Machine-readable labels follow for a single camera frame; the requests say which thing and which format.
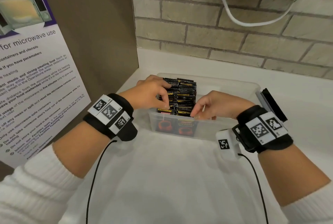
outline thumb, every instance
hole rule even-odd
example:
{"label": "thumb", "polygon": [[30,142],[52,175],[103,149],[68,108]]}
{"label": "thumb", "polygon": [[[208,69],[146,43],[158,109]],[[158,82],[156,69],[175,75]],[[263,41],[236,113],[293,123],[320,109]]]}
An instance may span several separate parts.
{"label": "thumb", "polygon": [[197,120],[207,120],[216,115],[215,109],[213,106],[211,107],[206,107],[204,111],[200,111],[198,114],[194,116],[195,119]]}
{"label": "thumb", "polygon": [[169,104],[166,104],[164,101],[158,100],[156,98],[153,100],[152,106],[155,108],[170,109]]}

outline knit sleeve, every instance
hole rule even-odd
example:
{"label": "knit sleeve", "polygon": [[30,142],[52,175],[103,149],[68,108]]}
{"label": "knit sleeve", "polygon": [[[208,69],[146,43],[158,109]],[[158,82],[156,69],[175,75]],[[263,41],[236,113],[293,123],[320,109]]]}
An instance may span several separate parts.
{"label": "knit sleeve", "polygon": [[0,183],[1,223],[58,223],[81,181],[48,146]]}
{"label": "knit sleeve", "polygon": [[290,223],[333,224],[333,182],[282,207],[282,211]]}

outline microwave image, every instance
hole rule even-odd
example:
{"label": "microwave image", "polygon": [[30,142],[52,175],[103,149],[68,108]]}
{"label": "microwave image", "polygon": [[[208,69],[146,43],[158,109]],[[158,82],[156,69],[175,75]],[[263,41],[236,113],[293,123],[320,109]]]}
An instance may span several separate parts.
{"label": "microwave image", "polygon": [[52,20],[43,0],[0,0],[0,36]]}

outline microwave use poster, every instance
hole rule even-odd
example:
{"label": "microwave use poster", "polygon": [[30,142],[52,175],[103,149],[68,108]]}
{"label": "microwave use poster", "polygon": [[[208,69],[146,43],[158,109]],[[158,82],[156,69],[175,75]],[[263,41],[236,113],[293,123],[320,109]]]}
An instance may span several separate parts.
{"label": "microwave use poster", "polygon": [[89,102],[47,0],[0,0],[0,160],[25,163]]}

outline clear plastic bin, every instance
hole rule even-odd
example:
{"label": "clear plastic bin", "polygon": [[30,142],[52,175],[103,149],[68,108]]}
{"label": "clear plastic bin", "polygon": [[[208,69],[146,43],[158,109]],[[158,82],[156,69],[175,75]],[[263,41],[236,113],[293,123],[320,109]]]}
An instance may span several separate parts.
{"label": "clear plastic bin", "polygon": [[[255,94],[256,91],[260,90],[260,86],[256,83],[168,73],[159,73],[157,76],[194,80],[197,83],[196,100],[215,90],[239,96],[260,105]],[[195,120],[190,117],[157,113],[156,109],[150,109],[148,113],[152,131],[207,140],[214,140],[217,131],[231,128],[237,124],[236,120],[230,118],[218,117],[216,120]]]}

